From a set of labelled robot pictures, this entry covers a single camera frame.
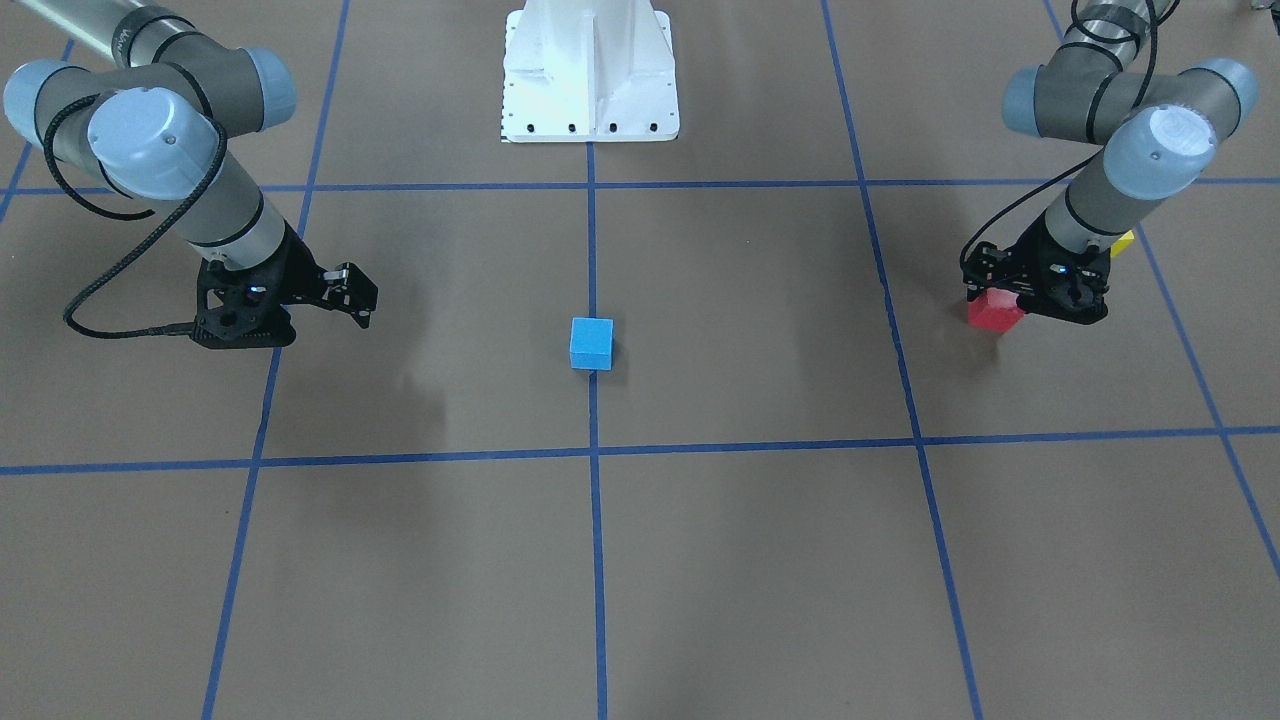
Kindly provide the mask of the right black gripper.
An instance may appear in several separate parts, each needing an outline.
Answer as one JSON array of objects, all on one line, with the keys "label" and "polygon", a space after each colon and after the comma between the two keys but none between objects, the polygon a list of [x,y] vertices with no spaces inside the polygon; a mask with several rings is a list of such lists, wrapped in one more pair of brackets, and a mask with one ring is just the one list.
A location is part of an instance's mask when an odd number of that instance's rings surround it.
[{"label": "right black gripper", "polygon": [[268,259],[273,292],[280,305],[308,304],[349,315],[367,329],[378,309],[379,288],[355,263],[326,269],[315,261],[310,247],[293,228],[284,228],[282,241]]}]

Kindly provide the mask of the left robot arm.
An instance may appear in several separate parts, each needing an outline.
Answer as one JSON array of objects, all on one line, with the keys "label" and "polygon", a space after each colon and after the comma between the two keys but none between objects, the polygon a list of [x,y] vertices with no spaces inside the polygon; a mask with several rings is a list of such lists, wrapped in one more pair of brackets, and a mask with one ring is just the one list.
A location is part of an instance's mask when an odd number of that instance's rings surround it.
[{"label": "left robot arm", "polygon": [[1007,83],[1007,128],[1094,147],[1062,174],[1064,191],[1009,247],[974,236],[959,265],[966,297],[1014,293],[1021,310],[1092,322],[1105,311],[1114,247],[1188,188],[1254,110],[1260,82],[1229,58],[1174,76],[1153,67],[1171,1],[1088,1],[1071,12],[1062,42]]}]

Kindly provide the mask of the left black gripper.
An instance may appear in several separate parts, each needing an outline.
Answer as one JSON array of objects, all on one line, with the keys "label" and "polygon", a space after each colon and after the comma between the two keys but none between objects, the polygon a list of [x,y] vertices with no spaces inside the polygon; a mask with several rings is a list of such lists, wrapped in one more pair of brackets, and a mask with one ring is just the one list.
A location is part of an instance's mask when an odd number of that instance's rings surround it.
[{"label": "left black gripper", "polygon": [[966,301],[978,300],[988,288],[1002,288],[1006,279],[1011,288],[1028,299],[1066,301],[1071,252],[1051,234],[1044,214],[1041,214],[1009,251],[991,242],[966,245],[961,251],[961,273]]}]

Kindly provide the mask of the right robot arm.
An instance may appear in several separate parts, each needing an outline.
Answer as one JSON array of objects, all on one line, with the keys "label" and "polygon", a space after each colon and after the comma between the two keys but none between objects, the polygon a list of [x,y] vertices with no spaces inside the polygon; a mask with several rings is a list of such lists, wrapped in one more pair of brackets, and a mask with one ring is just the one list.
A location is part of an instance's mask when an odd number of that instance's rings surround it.
[{"label": "right robot arm", "polygon": [[[201,258],[195,319],[143,328],[143,337],[186,336],[210,348],[283,347],[294,340],[289,306],[297,304],[369,327],[378,287],[352,263],[317,265],[230,154],[232,138],[294,114],[294,81],[275,53],[227,47],[151,1],[31,1],[28,9],[114,67],[93,72],[52,59],[19,67],[3,92],[8,120],[82,208],[118,222],[159,220],[68,304],[63,319],[73,331],[108,338],[76,313],[168,233]],[[74,190],[63,167],[140,210],[109,213]]]}]

